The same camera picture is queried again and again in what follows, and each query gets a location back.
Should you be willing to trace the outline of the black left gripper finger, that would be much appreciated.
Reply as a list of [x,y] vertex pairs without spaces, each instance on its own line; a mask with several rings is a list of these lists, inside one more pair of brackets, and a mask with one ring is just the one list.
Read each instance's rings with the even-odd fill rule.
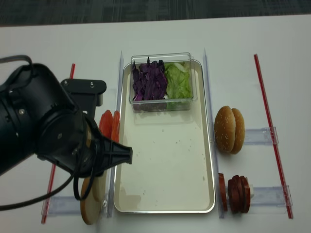
[[101,136],[96,145],[96,176],[114,166],[127,163],[132,164],[133,150],[107,137]]

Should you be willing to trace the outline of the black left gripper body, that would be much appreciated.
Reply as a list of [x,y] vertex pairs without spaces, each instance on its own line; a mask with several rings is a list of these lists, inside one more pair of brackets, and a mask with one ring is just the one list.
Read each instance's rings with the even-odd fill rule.
[[103,138],[94,119],[77,106],[44,106],[36,111],[36,154],[77,177],[102,173],[95,167]]

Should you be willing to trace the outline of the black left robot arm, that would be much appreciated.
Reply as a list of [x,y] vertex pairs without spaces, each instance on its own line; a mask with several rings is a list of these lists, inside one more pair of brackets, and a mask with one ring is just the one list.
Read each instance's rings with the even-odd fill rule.
[[31,155],[80,178],[132,163],[133,151],[105,137],[54,74],[21,66],[0,88],[0,171]]

